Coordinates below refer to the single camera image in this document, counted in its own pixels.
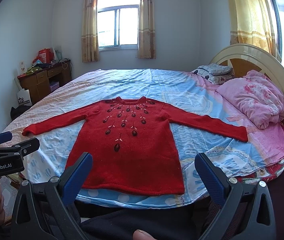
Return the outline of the back window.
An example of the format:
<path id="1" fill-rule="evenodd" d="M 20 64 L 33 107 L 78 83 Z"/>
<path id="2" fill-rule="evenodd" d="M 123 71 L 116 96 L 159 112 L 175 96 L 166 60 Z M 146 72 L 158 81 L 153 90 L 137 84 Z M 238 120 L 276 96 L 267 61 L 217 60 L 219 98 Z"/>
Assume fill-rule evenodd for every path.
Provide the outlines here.
<path id="1" fill-rule="evenodd" d="M 140 0 L 98 0 L 101 50 L 138 48 Z"/>

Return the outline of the pink floral folded quilt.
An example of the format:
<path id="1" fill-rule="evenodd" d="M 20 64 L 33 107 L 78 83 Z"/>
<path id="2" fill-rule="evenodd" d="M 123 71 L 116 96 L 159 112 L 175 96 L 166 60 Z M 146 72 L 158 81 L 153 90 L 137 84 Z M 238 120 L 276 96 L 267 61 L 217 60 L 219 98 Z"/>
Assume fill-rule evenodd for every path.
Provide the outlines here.
<path id="1" fill-rule="evenodd" d="M 266 75 L 256 70 L 225 82 L 216 91 L 258 129 L 284 120 L 284 94 Z"/>

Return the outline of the beige curtain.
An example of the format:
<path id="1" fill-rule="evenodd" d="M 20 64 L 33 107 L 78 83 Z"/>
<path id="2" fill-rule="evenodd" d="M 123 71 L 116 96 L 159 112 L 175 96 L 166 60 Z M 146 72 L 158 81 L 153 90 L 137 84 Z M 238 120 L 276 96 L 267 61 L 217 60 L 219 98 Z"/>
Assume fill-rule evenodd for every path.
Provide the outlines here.
<path id="1" fill-rule="evenodd" d="M 140 0 L 138 58 L 155 59 L 154 0 Z"/>
<path id="2" fill-rule="evenodd" d="M 99 61 L 98 0 L 84 0 L 81 35 L 82 62 Z"/>

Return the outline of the grey patterned pillow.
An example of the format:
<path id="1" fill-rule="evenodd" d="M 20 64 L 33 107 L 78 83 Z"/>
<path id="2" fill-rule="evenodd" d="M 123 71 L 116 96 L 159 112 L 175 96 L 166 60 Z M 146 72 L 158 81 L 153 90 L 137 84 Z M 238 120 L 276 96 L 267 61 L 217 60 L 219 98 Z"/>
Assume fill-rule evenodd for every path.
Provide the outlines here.
<path id="1" fill-rule="evenodd" d="M 199 66 L 191 73 L 203 77 L 214 85 L 222 85 L 235 77 L 233 67 L 216 63 Z"/>

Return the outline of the left beige curtain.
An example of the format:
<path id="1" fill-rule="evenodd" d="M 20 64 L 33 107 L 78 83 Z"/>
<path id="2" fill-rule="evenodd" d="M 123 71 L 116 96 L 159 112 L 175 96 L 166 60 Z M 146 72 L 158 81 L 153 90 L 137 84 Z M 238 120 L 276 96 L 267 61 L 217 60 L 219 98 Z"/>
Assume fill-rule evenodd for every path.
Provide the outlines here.
<path id="1" fill-rule="evenodd" d="M 98 0 L 84 0 L 81 35 L 82 62 L 99 61 Z"/>

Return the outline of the red embroidered knit sweater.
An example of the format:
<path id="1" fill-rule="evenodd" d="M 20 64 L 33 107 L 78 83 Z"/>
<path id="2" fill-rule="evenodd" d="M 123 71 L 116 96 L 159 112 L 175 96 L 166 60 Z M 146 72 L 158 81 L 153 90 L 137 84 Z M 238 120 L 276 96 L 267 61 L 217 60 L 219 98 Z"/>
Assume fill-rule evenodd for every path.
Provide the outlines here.
<path id="1" fill-rule="evenodd" d="M 149 99 L 101 100 L 54 116 L 23 129 L 23 135 L 39 135 L 83 122 L 67 159 L 73 165 L 83 152 L 93 157 L 85 189 L 109 189 L 141 196 L 183 194 L 182 168 L 171 124 L 248 140 L 243 126 L 226 124 L 207 115 L 187 112 L 171 104 Z"/>

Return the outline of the brown wooden desk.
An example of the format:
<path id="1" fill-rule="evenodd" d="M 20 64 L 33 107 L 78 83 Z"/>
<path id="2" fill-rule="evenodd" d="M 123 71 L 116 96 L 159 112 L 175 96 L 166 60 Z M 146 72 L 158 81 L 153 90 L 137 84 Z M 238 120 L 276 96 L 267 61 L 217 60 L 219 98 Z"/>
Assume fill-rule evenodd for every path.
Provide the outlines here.
<path id="1" fill-rule="evenodd" d="M 71 67 L 71 61 L 67 59 L 32 74 L 20 75 L 17 79 L 21 87 L 29 91 L 34 105 L 53 92 L 50 85 L 58 83 L 58 87 L 62 87 L 72 80 Z"/>

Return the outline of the blue pink bed sheet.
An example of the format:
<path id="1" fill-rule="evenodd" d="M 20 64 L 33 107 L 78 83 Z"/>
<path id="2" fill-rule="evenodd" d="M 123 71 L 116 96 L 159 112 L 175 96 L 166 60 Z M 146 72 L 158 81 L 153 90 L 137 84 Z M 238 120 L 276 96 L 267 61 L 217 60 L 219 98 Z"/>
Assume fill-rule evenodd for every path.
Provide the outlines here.
<path id="1" fill-rule="evenodd" d="M 189 205 L 208 193 L 194 165 L 205 153 L 229 177 L 284 163 L 284 96 L 269 80 L 261 129 L 201 76 L 169 70 L 96 70 L 12 121 L 12 143 L 37 137 L 24 160 L 33 183 L 60 176 L 83 152 L 93 167 L 77 199 L 132 209 Z"/>

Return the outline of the white paper bag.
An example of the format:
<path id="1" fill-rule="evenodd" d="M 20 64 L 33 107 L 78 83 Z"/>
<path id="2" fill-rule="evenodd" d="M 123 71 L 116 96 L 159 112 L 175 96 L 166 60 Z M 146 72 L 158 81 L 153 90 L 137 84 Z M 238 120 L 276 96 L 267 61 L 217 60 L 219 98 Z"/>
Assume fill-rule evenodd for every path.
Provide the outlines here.
<path id="1" fill-rule="evenodd" d="M 20 89 L 17 93 L 17 101 L 19 106 L 32 106 L 31 96 L 28 89 Z"/>

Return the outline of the yellow side curtain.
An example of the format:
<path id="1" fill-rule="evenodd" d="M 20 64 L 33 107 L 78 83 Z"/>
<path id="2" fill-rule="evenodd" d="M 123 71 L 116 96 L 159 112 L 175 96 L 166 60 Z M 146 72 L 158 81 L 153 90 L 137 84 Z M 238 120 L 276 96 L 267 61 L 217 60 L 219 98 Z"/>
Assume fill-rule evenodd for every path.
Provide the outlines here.
<path id="1" fill-rule="evenodd" d="M 228 0 L 230 44 L 256 46 L 281 61 L 267 0 Z"/>

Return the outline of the cream wooden headboard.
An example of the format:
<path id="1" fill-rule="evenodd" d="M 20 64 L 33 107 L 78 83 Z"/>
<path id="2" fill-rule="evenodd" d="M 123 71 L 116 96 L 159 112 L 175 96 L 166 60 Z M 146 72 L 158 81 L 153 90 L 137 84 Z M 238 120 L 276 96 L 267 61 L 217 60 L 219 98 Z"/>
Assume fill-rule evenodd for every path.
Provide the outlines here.
<path id="1" fill-rule="evenodd" d="M 236 77 L 250 70 L 266 75 L 284 94 L 284 67 L 271 54 L 249 44 L 233 44 L 217 53 L 211 63 L 232 66 Z"/>

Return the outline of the black bag on floor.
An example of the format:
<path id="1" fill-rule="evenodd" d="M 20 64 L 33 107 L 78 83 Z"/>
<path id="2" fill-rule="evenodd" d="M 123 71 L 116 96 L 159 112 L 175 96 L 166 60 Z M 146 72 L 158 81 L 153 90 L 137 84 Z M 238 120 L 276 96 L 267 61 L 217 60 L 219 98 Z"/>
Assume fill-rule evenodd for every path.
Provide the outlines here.
<path id="1" fill-rule="evenodd" d="M 10 111 L 11 120 L 12 121 L 15 120 L 16 118 L 21 116 L 23 113 L 25 113 L 30 108 L 31 106 L 26 106 L 26 105 L 21 105 L 21 106 L 18 106 L 17 108 L 11 107 L 11 111 Z"/>

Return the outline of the right beige curtain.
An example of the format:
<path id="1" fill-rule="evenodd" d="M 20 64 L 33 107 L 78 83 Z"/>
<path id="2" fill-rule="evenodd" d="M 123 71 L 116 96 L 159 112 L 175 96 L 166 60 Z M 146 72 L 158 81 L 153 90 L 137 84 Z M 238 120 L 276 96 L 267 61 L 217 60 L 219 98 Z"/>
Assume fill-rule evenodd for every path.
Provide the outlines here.
<path id="1" fill-rule="evenodd" d="M 138 58 L 155 59 L 154 0 L 140 0 Z"/>

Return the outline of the red gift bag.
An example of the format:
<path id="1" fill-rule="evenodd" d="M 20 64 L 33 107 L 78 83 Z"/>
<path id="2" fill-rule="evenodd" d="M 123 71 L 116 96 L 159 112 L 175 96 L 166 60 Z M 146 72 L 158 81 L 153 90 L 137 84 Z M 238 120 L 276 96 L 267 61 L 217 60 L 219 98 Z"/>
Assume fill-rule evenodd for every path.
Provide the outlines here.
<path id="1" fill-rule="evenodd" d="M 51 63 L 54 60 L 54 54 L 51 48 L 44 48 L 38 51 L 38 59 L 42 63 Z"/>

